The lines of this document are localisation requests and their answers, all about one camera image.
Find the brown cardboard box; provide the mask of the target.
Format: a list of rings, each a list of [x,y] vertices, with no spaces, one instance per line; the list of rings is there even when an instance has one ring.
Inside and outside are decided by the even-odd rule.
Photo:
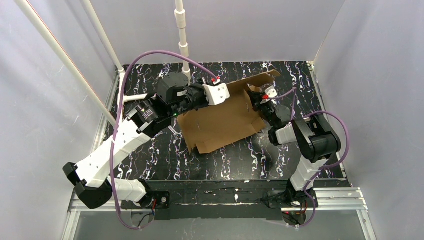
[[[280,75],[271,70],[233,81],[227,84],[230,97],[225,102],[178,116],[188,152],[197,149],[200,154],[209,154],[264,129],[266,124],[260,113],[253,110],[247,91],[257,92]]]

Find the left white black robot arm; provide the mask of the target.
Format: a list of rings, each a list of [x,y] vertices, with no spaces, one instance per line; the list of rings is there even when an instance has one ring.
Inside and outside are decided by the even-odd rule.
[[[209,105],[205,79],[188,84],[183,73],[171,72],[157,83],[118,126],[117,133],[78,163],[63,167],[80,201],[89,209],[103,206],[116,193],[120,201],[146,202],[153,191],[144,180],[112,178],[110,174],[133,151],[168,128],[173,118]]]

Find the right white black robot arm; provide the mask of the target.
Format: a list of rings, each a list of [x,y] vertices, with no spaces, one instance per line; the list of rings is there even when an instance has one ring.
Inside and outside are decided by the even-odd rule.
[[[296,142],[301,152],[300,162],[286,190],[267,196],[265,200],[281,199],[291,203],[309,198],[315,178],[342,146],[339,136],[325,118],[326,112],[316,111],[305,118],[283,121],[268,94],[253,90],[248,90],[247,94],[253,110],[270,125],[269,141],[274,146]]]

